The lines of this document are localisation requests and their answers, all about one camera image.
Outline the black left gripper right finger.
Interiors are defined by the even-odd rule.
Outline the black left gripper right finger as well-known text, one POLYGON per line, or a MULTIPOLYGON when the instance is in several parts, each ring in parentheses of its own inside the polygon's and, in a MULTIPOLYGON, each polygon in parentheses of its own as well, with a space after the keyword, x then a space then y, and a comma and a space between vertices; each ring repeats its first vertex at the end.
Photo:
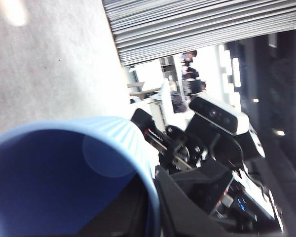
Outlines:
POLYGON ((160 201, 161 224, 166 237, 230 237, 193 203, 170 175, 155 167, 155 185, 160 201))

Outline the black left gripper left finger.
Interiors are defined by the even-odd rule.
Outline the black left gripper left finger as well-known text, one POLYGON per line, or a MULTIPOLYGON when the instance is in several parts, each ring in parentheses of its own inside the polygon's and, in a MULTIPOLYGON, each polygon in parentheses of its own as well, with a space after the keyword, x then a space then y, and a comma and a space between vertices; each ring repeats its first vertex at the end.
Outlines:
POLYGON ((79 237, 145 237, 148 234, 148 193, 133 177, 103 211, 77 233, 79 237))

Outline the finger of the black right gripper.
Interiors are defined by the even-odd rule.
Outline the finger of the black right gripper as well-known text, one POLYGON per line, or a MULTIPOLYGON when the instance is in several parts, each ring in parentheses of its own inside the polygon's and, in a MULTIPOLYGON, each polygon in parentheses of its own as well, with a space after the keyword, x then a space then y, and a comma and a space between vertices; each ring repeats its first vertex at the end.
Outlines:
POLYGON ((168 146, 167 136, 160 131, 152 116, 143 109, 136 109, 131 121, 140 129, 144 139, 158 151, 166 151, 168 146))
POLYGON ((200 209, 212 214, 233 181, 231 171, 203 172, 199 169, 175 173, 172 179, 200 209))

